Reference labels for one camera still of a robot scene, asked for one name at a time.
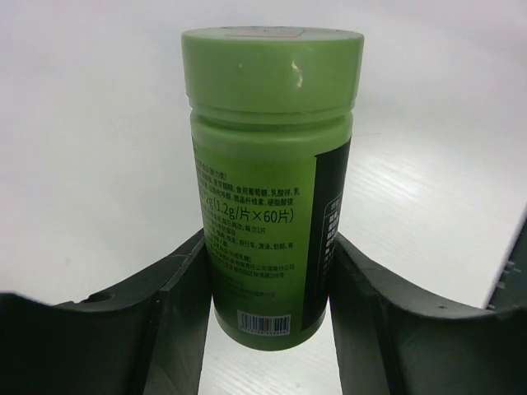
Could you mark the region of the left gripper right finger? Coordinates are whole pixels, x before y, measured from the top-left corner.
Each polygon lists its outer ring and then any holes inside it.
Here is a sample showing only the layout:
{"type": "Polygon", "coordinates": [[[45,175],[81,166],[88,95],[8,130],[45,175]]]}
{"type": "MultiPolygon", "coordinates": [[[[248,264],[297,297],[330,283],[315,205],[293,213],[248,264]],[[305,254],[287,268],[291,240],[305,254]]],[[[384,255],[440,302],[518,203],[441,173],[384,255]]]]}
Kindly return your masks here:
{"type": "Polygon", "coordinates": [[[330,291],[346,394],[523,394],[526,306],[443,298],[339,236],[330,291]]]}

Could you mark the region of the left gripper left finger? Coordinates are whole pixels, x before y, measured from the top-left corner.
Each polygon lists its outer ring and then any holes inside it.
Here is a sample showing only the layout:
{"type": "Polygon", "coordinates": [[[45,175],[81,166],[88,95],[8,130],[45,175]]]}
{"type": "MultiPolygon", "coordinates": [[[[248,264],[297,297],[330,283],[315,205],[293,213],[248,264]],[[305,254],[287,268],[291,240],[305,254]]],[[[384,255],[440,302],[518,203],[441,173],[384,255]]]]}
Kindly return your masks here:
{"type": "Polygon", "coordinates": [[[195,394],[211,291],[202,233],[78,303],[1,296],[4,394],[195,394]]]}

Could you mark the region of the green pill bottle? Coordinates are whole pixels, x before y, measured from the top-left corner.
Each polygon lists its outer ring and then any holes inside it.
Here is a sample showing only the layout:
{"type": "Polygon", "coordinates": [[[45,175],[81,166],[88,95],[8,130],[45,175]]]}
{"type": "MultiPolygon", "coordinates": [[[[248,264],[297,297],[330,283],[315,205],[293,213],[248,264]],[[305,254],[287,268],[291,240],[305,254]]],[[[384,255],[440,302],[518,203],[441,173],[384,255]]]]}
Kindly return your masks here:
{"type": "Polygon", "coordinates": [[[352,115],[190,124],[217,321],[255,350],[298,346],[324,320],[352,115]]]}

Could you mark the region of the green bottle cap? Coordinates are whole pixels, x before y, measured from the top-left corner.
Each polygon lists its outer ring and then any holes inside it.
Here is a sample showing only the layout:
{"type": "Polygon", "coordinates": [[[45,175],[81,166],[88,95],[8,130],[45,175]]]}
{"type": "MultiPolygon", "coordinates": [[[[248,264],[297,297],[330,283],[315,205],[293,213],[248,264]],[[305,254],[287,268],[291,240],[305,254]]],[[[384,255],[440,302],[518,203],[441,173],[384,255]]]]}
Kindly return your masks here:
{"type": "Polygon", "coordinates": [[[348,30],[237,26],[185,31],[191,105],[247,114],[347,112],[357,97],[365,38],[348,30]]]}

